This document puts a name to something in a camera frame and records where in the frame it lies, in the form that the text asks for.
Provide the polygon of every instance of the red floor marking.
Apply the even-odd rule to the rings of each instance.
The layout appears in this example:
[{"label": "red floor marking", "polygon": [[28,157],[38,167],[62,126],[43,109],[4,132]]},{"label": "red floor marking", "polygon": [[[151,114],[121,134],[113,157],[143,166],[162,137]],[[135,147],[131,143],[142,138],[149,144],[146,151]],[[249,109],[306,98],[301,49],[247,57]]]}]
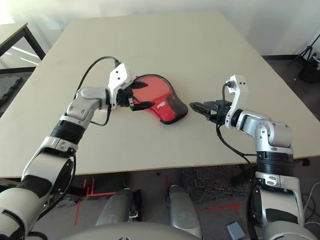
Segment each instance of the red floor marking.
[{"label": "red floor marking", "polygon": [[91,194],[94,194],[94,187],[95,187],[95,179],[92,178]]},{"label": "red floor marking", "polygon": [[86,197],[100,197],[100,196],[108,196],[115,194],[115,191],[111,192],[102,192],[102,193],[93,193],[93,194],[87,194]]},{"label": "red floor marking", "polygon": [[168,177],[168,175],[166,174],[165,176],[164,176],[164,178],[165,178],[165,189],[169,189],[169,177]]},{"label": "red floor marking", "polygon": [[78,217],[79,217],[79,211],[80,211],[80,203],[81,201],[78,201],[76,205],[76,212],[75,212],[75,220],[74,220],[74,225],[77,226],[78,223]]},{"label": "red floor marking", "polygon": [[244,206],[243,204],[229,205],[229,206],[209,206],[209,207],[205,207],[205,209],[206,210],[238,209],[238,208],[242,208],[243,206]]},{"label": "red floor marking", "polygon": [[86,189],[86,186],[87,186],[87,179],[83,181],[83,189]]},{"label": "red floor marking", "polygon": [[232,201],[232,205],[234,206],[234,212],[235,212],[235,215],[239,215],[239,212],[238,212],[238,209],[237,209],[237,204],[236,204],[236,200],[234,198],[233,195],[231,195],[231,201]]}]

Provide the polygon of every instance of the beige table top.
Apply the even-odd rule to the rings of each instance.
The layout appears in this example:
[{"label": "beige table top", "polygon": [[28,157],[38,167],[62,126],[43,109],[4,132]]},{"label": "beige table top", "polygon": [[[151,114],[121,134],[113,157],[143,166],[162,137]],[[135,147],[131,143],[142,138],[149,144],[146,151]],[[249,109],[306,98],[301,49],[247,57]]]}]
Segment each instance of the beige table top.
[{"label": "beige table top", "polygon": [[[320,155],[320,123],[235,28],[218,12],[182,12],[73,20],[0,118],[0,177],[22,174],[48,136],[88,66],[118,57],[137,76],[159,74],[190,102],[221,99],[223,83],[245,76],[247,108],[293,129],[296,158]],[[84,86],[107,86],[113,63],[100,62]],[[105,113],[95,121],[103,122]],[[223,129],[245,153],[254,141]],[[79,144],[77,174],[244,163],[218,139],[215,125],[189,108],[172,125],[151,113],[112,111],[107,126],[90,125]]]},{"label": "beige table top", "polygon": [[17,22],[0,25],[0,47],[9,41],[17,32],[27,25],[26,22]]}]

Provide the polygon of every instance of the red mouse pad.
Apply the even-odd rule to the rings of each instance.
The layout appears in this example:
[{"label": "red mouse pad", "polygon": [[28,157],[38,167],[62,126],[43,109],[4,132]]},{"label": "red mouse pad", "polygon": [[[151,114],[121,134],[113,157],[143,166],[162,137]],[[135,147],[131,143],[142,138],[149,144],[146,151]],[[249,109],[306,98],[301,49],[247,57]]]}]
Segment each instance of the red mouse pad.
[{"label": "red mouse pad", "polygon": [[135,81],[143,82],[148,86],[133,89],[134,103],[154,102],[147,111],[153,113],[163,124],[173,124],[187,115],[187,106],[178,98],[174,88],[164,77],[146,74]]}]

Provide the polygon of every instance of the table leg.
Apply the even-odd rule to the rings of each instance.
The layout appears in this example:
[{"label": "table leg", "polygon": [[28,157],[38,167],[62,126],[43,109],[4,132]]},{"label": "table leg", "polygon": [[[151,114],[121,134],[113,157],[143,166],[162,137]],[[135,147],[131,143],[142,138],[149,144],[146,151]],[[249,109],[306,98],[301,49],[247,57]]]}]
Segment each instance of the table leg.
[{"label": "table leg", "polygon": [[37,42],[37,40],[35,39],[35,37],[30,32],[29,28],[26,26],[26,27],[24,27],[23,31],[25,33],[24,38],[30,44],[32,49],[35,51],[35,53],[39,56],[39,58],[41,60],[44,59],[46,54],[43,51],[43,49],[41,48],[41,46],[39,45],[39,43]]}]

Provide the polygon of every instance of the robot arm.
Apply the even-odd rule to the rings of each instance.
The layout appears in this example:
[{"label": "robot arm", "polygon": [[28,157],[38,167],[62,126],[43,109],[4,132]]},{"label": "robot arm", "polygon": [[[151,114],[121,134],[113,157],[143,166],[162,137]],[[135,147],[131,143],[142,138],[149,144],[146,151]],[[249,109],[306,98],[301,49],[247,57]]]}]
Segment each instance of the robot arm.
[{"label": "robot arm", "polygon": [[110,73],[107,88],[84,87],[77,91],[76,98],[60,117],[51,135],[43,140],[26,165],[21,183],[0,193],[1,239],[26,237],[48,199],[65,191],[71,184],[78,143],[95,111],[108,109],[109,115],[117,105],[132,110],[149,108],[152,102],[133,103],[132,89],[146,86],[134,82],[121,63]]},{"label": "robot arm", "polygon": [[305,218],[299,179],[294,177],[291,129],[264,114],[243,110],[249,93],[243,76],[234,75],[225,85],[234,95],[232,103],[217,100],[204,104],[193,102],[190,106],[209,121],[225,124],[226,128],[254,139],[257,171],[256,182],[249,194],[249,219],[263,228],[264,239],[276,239],[286,234],[316,239],[303,227]]}]

